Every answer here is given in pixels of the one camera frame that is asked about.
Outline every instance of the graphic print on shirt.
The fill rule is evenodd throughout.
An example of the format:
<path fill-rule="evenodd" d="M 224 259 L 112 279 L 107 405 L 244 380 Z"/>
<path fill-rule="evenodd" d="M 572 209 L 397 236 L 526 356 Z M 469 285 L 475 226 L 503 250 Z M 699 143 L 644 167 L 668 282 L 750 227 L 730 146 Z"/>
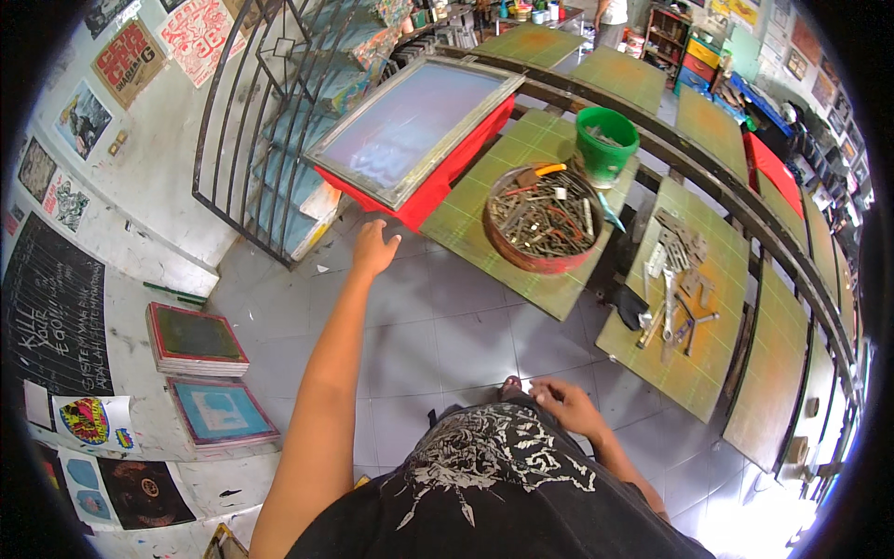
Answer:
<path fill-rule="evenodd" d="M 441 420 L 410 454 L 403 474 L 413 492 L 413 505 L 395 531 L 406 526 L 429 491 L 453 491 L 460 510 L 475 527 L 475 513 L 464 490 L 486 491 L 503 501 L 492 487 L 497 481 L 530 493 L 544 483 L 571 483 L 595 491 L 595 472 L 555 447 L 555 436 L 529 408 L 498 403 L 454 413 Z M 388 479 L 382 485 L 385 489 Z"/>

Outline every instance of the red cloth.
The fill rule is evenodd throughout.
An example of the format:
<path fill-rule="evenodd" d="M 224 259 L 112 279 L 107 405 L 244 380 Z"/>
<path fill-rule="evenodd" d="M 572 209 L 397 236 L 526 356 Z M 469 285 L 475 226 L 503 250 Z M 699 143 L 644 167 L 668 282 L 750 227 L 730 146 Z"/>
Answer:
<path fill-rule="evenodd" d="M 751 188 L 758 191 L 757 169 L 767 175 L 770 182 L 776 185 L 782 197 L 792 206 L 797 214 L 804 219 L 804 209 L 801 206 L 801 195 L 797 191 L 795 177 L 786 168 L 785 164 L 767 148 L 757 136 L 751 132 L 742 135 L 745 141 L 745 153 L 748 157 L 748 168 L 751 173 Z"/>
<path fill-rule="evenodd" d="M 515 106 L 515 97 L 509 96 L 500 103 L 460 144 L 438 165 L 428 178 L 419 185 L 412 196 L 403 203 L 396 212 L 370 198 L 367 194 L 347 184 L 342 179 L 321 169 L 314 168 L 329 184 L 338 190 L 345 192 L 355 199 L 364 211 L 380 211 L 389 216 L 397 217 L 413 233 L 419 233 L 422 225 L 435 208 L 450 194 L 450 183 L 460 176 L 463 169 L 468 166 L 472 157 L 484 146 L 485 142 L 496 135 L 509 120 L 512 108 Z"/>

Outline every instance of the yellow drawer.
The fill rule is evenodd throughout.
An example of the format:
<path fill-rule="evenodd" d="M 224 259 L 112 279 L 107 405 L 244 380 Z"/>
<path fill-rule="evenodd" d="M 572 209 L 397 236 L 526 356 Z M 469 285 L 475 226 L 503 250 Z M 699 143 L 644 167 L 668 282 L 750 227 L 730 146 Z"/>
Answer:
<path fill-rule="evenodd" d="M 705 64 L 708 64 L 712 68 L 716 68 L 717 64 L 721 61 L 720 55 L 696 40 L 689 41 L 689 44 L 686 47 L 686 52 L 690 53 L 695 58 L 698 58 Z"/>

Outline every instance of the drawer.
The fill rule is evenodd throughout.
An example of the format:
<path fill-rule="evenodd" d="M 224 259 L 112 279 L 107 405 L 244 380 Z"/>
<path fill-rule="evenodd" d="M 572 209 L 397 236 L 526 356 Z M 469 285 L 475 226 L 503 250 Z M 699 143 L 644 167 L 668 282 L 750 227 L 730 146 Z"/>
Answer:
<path fill-rule="evenodd" d="M 687 85 L 690 88 L 698 91 L 699 93 L 705 93 L 710 88 L 708 80 L 689 70 L 686 66 L 683 66 L 679 69 L 677 82 L 682 83 L 683 85 Z"/>
<path fill-rule="evenodd" d="M 708 64 L 695 58 L 690 53 L 686 53 L 686 55 L 683 56 L 683 66 L 705 78 L 709 82 L 714 78 L 714 69 Z"/>
<path fill-rule="evenodd" d="M 689 40 L 689 44 L 686 46 L 686 52 L 690 53 L 692 56 L 701 60 L 705 64 L 708 64 L 712 68 L 716 68 L 717 64 L 719 64 L 721 61 L 720 55 L 693 39 Z"/>

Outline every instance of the standing person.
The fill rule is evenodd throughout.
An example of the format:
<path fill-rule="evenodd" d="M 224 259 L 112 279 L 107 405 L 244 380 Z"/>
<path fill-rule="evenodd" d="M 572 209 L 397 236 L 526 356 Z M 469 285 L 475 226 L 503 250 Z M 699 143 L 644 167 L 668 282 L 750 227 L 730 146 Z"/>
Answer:
<path fill-rule="evenodd" d="M 497 402 L 452 406 L 400 467 L 353 488 L 367 297 L 401 242 L 385 243 L 384 227 L 378 219 L 358 235 L 301 379 L 252 559 L 713 557 L 671 526 L 584 390 L 558 378 L 535 379 L 528 395 L 509 377 Z M 590 440 L 597 461 L 566 429 Z"/>
<path fill-rule="evenodd" d="M 627 0 L 598 0 L 596 16 L 593 22 L 599 25 L 596 37 L 599 45 L 606 45 L 615 50 L 624 37 L 624 24 L 627 23 Z"/>

